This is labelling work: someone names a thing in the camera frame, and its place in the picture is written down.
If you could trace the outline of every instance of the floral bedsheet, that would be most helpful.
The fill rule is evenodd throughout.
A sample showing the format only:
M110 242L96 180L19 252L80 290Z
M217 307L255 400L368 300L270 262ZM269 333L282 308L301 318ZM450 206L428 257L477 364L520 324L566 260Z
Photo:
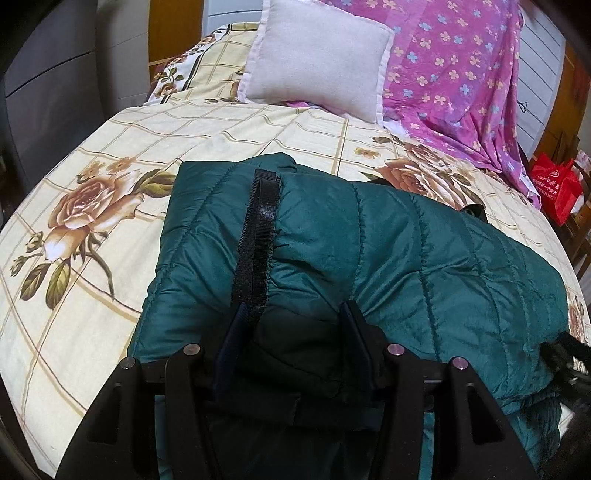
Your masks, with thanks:
M0 232L0 371L33 455L50 474L126 354L184 161L283 151L344 179L381 176L456 209L482 203L490 224L560 272L570 330L591 339L579 284L550 225L496 174L323 110L238 104L234 92L255 28L220 29L220 40L194 55L198 61L187 56L170 65L168 78L184 76L177 92L105 122Z

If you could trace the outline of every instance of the wooden headboard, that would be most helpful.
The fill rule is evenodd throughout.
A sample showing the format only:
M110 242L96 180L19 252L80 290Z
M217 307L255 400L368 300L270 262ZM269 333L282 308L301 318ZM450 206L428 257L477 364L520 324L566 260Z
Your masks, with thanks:
M167 62L201 40L206 1L151 0L148 22L150 78L156 65Z

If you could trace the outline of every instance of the red bag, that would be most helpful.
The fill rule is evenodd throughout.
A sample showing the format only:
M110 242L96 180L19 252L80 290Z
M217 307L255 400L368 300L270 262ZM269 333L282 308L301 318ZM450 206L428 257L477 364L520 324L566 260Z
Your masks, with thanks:
M542 209L559 225L564 225L583 188L571 170L574 160L555 165L542 153L531 170L531 181L542 198Z

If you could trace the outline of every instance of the pink cloth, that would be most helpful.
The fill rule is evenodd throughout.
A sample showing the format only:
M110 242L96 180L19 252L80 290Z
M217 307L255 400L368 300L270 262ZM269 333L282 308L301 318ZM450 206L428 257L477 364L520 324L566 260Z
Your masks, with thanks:
M540 208L517 147L517 0L323 1L396 33L384 117L434 148L502 173Z

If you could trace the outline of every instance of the green quilted jacket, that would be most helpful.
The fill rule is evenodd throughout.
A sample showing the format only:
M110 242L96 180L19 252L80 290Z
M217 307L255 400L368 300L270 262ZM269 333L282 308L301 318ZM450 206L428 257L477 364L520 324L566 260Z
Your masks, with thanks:
M235 394L256 384L292 391L294 408L300 394L355 403L338 325L340 305L355 300L389 341L425 359L467 358L543 468L558 445L560 405L546 389L551 374L538 345L567 330L558 272L479 219L285 154L181 165L129 355L142 362L170 356L228 312L256 168L278 173L280 201L268 302L240 358ZM268 422L227 410L208 415L227 480L367 477L375 429L305 429L290 414ZM376 406L359 404L359 411L371 416ZM161 408L156 427L161 478L171 478ZM432 448L426 415L421 480L430 478Z

